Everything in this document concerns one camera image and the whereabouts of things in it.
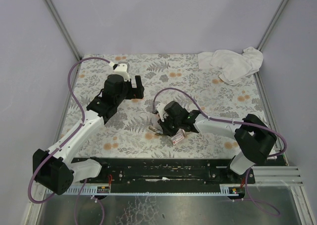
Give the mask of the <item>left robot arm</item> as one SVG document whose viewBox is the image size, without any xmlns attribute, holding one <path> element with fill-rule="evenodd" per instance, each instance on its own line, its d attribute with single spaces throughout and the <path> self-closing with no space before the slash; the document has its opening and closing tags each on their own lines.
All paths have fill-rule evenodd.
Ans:
<svg viewBox="0 0 317 225">
<path fill-rule="evenodd" d="M 73 162 L 75 155 L 89 137 L 103 127 L 116 113 L 124 100 L 141 99 L 144 87 L 141 76 L 135 76 L 136 87 L 121 75 L 111 74 L 103 89 L 87 105 L 83 117 L 58 142 L 47 150 L 38 149 L 33 154 L 32 181 L 61 195 L 71 184 L 97 177 L 102 164 L 96 159 Z"/>
</svg>

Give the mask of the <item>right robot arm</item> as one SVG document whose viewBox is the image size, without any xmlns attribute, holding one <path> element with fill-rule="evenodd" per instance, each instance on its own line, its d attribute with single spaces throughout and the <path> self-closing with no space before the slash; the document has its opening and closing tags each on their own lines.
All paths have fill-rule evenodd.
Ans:
<svg viewBox="0 0 317 225">
<path fill-rule="evenodd" d="M 180 129 L 193 133 L 212 133 L 235 140 L 241 150 L 229 169 L 243 175 L 256 164 L 263 164 L 277 141 L 276 135 L 257 116 L 248 114 L 242 120 L 216 117 L 209 119 L 199 110 L 188 112 L 175 101 L 155 106 L 162 133 L 175 136 Z"/>
</svg>

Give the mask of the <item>red white staple box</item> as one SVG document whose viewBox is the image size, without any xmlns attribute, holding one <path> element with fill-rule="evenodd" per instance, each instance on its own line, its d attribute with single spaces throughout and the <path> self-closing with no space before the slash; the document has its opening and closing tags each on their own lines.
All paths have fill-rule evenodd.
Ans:
<svg viewBox="0 0 317 225">
<path fill-rule="evenodd" d="M 179 143 L 180 141 L 184 140 L 186 138 L 186 133 L 183 129 L 178 130 L 178 132 L 170 138 L 173 145 Z"/>
</svg>

